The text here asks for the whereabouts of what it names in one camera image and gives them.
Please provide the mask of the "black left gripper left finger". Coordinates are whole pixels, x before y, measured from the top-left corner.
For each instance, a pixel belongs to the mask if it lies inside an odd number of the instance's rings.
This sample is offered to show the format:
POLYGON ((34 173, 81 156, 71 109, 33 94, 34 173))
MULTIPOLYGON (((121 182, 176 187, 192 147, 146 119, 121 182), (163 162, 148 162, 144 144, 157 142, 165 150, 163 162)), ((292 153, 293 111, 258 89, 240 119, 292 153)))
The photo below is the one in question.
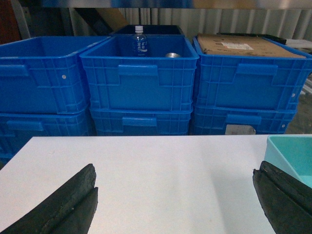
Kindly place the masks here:
POLYGON ((2 234, 86 234, 98 206, 96 170, 87 164, 2 234))

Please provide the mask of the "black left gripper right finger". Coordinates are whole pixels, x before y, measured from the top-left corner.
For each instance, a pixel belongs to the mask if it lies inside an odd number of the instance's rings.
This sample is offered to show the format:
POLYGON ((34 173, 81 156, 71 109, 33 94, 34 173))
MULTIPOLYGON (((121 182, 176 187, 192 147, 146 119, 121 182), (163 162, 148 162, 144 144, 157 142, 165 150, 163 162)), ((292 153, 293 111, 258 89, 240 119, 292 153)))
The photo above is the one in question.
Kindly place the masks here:
POLYGON ((253 170, 253 186, 276 234, 312 232, 312 189, 309 186, 267 161, 253 170))

